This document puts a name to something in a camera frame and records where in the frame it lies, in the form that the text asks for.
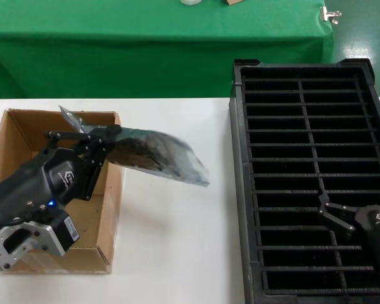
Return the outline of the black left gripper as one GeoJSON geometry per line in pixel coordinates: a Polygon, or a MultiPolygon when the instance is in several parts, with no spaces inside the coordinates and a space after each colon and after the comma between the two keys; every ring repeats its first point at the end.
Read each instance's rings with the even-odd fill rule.
{"type": "Polygon", "coordinates": [[[65,207],[74,199],[90,200],[113,147],[109,142],[121,130],[116,124],[83,125],[45,133],[50,149],[0,182],[0,257],[67,252],[80,236],[65,207]]]}

